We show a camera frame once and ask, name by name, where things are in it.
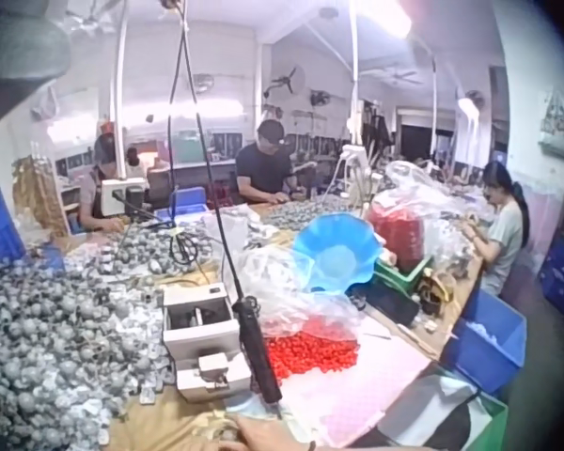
black hair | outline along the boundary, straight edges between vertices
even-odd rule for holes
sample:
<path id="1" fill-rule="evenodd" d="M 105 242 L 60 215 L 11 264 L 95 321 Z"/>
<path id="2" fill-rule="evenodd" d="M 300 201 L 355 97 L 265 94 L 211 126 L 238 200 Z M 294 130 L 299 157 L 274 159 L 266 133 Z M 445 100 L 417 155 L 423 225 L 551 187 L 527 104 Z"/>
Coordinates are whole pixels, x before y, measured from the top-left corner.
<path id="1" fill-rule="evenodd" d="M 284 127 L 275 119 L 266 119 L 261 122 L 257 133 L 272 144 L 282 144 L 284 139 Z"/>
<path id="2" fill-rule="evenodd" d="M 114 163 L 115 157 L 115 136 L 112 133 L 101 134 L 94 143 L 94 158 L 97 163 Z"/>
<path id="3" fill-rule="evenodd" d="M 138 158 L 138 149 L 137 148 L 128 148 L 127 152 L 127 160 L 128 164 L 132 167 L 136 167 L 140 164 L 140 159 Z"/>
<path id="4" fill-rule="evenodd" d="M 523 214 L 523 243 L 521 247 L 525 247 L 528 244 L 530 234 L 530 215 L 528 214 L 528 204 L 525 200 L 523 187 L 517 181 L 512 181 L 508 169 L 500 162 L 490 162 L 485 166 L 482 171 L 482 181 L 487 186 L 502 188 L 506 193 L 511 194 L 520 207 Z"/>

blue funnel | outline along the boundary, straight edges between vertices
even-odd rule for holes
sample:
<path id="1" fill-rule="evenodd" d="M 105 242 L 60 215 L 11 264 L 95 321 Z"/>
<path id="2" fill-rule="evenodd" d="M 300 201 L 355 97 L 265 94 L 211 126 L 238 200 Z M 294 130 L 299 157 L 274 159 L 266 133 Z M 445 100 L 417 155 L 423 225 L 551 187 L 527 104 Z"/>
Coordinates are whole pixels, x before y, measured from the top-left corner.
<path id="1" fill-rule="evenodd" d="M 311 221 L 295 238 L 292 250 L 315 261 L 308 289 L 344 293 L 372 278 L 383 247 L 369 223 L 349 213 L 335 213 Z"/>

small press machine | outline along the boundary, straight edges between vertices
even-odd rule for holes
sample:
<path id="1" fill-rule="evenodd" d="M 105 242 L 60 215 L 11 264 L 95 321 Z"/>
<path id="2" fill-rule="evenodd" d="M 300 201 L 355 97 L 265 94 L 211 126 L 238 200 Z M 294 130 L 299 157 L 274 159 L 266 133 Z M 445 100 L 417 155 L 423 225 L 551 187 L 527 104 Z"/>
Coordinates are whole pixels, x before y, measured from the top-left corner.
<path id="1" fill-rule="evenodd" d="M 164 344 L 175 361 L 176 385 L 189 402 L 229 397 L 250 388 L 224 284 L 164 289 Z"/>

ponytail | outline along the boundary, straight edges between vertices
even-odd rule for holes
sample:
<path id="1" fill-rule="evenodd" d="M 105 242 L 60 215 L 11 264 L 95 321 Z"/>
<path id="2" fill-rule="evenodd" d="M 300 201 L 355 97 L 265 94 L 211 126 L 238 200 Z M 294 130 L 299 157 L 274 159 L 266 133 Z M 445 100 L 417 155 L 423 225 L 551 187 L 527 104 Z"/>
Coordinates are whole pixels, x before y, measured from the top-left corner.
<path id="1" fill-rule="evenodd" d="M 528 204 L 526 204 L 523 187 L 518 182 L 512 182 L 508 169 L 500 162 L 490 162 L 485 166 L 482 170 L 482 181 L 487 186 L 502 188 L 514 198 L 523 215 L 523 243 L 521 247 L 526 247 L 530 234 L 530 215 L 528 214 Z"/>
<path id="2" fill-rule="evenodd" d="M 524 248 L 528 244 L 530 234 L 530 215 L 528 214 L 528 204 L 526 203 L 523 187 L 517 181 L 511 185 L 511 195 L 518 204 L 518 207 L 520 207 L 520 211 L 523 215 L 523 244 L 521 247 Z"/>

workbench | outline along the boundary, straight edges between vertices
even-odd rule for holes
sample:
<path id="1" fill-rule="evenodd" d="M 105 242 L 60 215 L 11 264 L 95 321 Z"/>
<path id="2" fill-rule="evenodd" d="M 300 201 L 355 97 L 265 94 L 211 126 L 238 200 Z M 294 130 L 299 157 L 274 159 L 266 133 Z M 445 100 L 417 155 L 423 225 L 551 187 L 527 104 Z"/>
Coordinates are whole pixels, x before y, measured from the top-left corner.
<path id="1" fill-rule="evenodd" d="M 263 214 L 270 208 L 267 205 L 256 205 L 252 207 L 259 214 Z M 272 239 L 272 243 L 279 246 L 291 246 L 294 233 L 290 231 L 279 231 Z M 71 237 L 57 243 L 63 251 L 67 252 L 79 246 L 85 241 L 100 242 L 100 234 L 92 234 L 87 237 Z M 434 333 L 427 332 L 422 325 L 417 325 L 412 336 L 405 334 L 397 325 L 373 307 L 367 307 L 366 313 L 376 321 L 382 323 L 392 335 L 401 336 L 411 346 L 419 350 L 432 361 L 439 360 L 441 353 L 451 337 L 451 331 L 460 317 L 463 308 L 468 302 L 482 268 L 482 260 L 473 258 L 468 267 L 468 276 L 457 283 L 454 291 L 454 301 L 449 304 L 443 312 L 443 316 L 437 320 L 437 329 Z M 217 281 L 217 270 L 214 265 L 203 268 L 203 272 L 185 274 L 178 280 L 162 280 L 163 284 L 181 283 L 192 281 L 191 284 L 206 284 Z M 400 361 L 394 361 L 393 365 L 400 365 Z M 147 450 L 168 451 L 176 448 L 177 444 L 186 437 L 195 426 L 200 426 L 214 415 L 222 414 L 224 405 L 220 401 L 210 402 L 202 405 L 189 405 L 176 391 L 175 387 L 166 387 L 164 392 L 157 397 L 154 406 L 140 406 L 138 399 L 134 398 L 128 408 L 125 421 L 113 421 L 110 429 L 111 443 L 105 449 L 118 450 Z"/>

